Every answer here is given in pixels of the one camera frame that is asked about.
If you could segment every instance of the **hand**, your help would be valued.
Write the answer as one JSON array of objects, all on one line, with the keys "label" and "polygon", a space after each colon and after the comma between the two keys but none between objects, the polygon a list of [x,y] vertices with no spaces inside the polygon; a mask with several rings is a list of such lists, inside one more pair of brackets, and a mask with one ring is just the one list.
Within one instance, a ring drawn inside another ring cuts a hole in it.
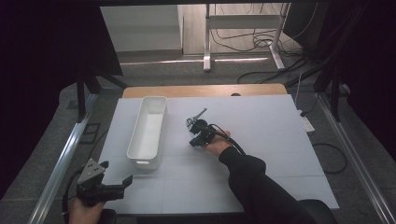
[{"label": "hand", "polygon": [[89,207],[76,198],[70,209],[69,224],[97,224],[104,205],[105,203],[102,202]]},{"label": "hand", "polygon": [[[224,131],[228,136],[231,136],[231,133],[228,131]],[[231,144],[229,141],[227,141],[225,138],[215,135],[215,138],[213,138],[212,142],[206,146],[202,146],[203,149],[210,151],[213,155],[219,156],[224,149],[227,147],[232,147],[233,144]]]}]

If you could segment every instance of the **black sleeve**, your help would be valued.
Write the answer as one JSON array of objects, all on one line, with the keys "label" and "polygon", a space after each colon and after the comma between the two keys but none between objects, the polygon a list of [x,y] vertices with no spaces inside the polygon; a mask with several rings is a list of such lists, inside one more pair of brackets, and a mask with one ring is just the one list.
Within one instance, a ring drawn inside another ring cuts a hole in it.
[{"label": "black sleeve", "polygon": [[234,147],[226,148],[219,161],[228,167],[230,188],[251,223],[316,223],[291,195],[265,174],[264,161],[242,156]]}]

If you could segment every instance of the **white container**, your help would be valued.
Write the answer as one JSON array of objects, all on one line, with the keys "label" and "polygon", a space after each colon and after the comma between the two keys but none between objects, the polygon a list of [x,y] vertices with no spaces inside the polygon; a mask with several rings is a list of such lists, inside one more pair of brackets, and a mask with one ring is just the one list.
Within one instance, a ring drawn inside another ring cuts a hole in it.
[{"label": "white container", "polygon": [[160,166],[166,112],[165,97],[143,98],[127,151],[136,168],[153,170]]}]

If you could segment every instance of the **white tabletop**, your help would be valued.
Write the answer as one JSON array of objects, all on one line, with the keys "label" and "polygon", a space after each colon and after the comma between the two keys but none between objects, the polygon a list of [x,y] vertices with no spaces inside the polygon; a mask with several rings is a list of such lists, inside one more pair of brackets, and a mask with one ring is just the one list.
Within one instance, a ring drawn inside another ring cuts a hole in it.
[{"label": "white tabletop", "polygon": [[119,99],[99,161],[109,161],[104,183],[134,183],[118,214],[241,212],[228,187],[228,170],[216,157],[191,147],[187,118],[207,108],[205,120],[232,133],[248,155],[267,164],[267,174],[295,199],[319,199],[338,208],[329,183],[289,95],[168,98],[163,159],[155,171],[134,168],[126,151],[142,99]]}]

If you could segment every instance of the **human arm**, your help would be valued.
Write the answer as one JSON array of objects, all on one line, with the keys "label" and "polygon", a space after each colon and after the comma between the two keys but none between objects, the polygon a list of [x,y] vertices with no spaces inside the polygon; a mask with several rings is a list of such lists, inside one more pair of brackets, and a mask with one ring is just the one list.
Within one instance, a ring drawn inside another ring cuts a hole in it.
[{"label": "human arm", "polygon": [[230,189],[251,223],[315,223],[291,195],[265,174],[264,161],[239,154],[220,137],[204,149],[219,155],[219,161],[228,167]]},{"label": "human arm", "polygon": [[70,209],[69,224],[97,224],[105,202],[89,207],[79,198],[73,201]]}]

